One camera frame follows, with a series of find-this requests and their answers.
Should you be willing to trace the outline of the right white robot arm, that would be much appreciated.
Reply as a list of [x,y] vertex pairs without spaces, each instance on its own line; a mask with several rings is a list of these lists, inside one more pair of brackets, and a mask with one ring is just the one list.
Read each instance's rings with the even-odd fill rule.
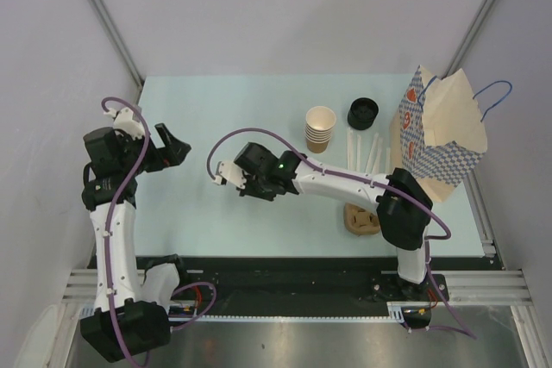
[[383,238],[396,247],[398,291],[417,300],[429,289],[424,237],[433,202],[406,170],[369,175],[325,165],[303,154],[285,151],[276,157],[250,142],[230,164],[230,182],[241,196],[273,201],[276,196],[325,196],[375,214]]

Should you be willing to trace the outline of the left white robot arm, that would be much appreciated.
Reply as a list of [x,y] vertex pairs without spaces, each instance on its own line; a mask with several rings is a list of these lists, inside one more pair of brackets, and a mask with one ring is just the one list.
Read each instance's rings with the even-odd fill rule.
[[176,254],[151,260],[143,277],[137,270],[136,177],[178,166],[191,150],[164,124],[155,129],[162,148],[113,127],[84,137],[91,160],[83,171],[82,199],[96,240],[97,294],[93,313],[80,322],[80,332],[110,363],[166,345],[171,298],[179,299],[191,288]]

